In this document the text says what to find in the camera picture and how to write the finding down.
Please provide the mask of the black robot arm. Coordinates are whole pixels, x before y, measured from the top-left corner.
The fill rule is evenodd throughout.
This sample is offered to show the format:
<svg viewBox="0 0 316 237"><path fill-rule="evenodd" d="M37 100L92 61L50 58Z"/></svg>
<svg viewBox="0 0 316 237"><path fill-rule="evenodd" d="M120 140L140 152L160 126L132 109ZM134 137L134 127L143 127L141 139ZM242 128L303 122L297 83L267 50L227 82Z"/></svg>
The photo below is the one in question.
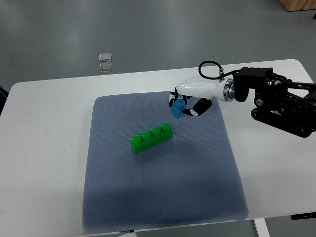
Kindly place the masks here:
<svg viewBox="0 0 316 237"><path fill-rule="evenodd" d="M316 130L316 85L293 82L272 68L243 67L233 73L234 96L244 102L255 90L256 121L307 138Z"/></svg>

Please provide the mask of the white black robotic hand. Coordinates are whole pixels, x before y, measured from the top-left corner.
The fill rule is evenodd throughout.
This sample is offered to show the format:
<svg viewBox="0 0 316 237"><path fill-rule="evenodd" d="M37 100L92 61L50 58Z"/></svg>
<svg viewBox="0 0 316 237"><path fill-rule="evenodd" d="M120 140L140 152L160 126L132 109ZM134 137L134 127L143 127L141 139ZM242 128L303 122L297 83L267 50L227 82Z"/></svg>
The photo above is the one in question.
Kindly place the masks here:
<svg viewBox="0 0 316 237"><path fill-rule="evenodd" d="M198 98L192 108L187 109L188 99ZM169 106L173 107L178 103L181 114L198 117L205 113L212 105L212 98L224 102L231 102L235 99L233 79L205 79L201 76L194 76L176 86L169 95Z"/></svg>

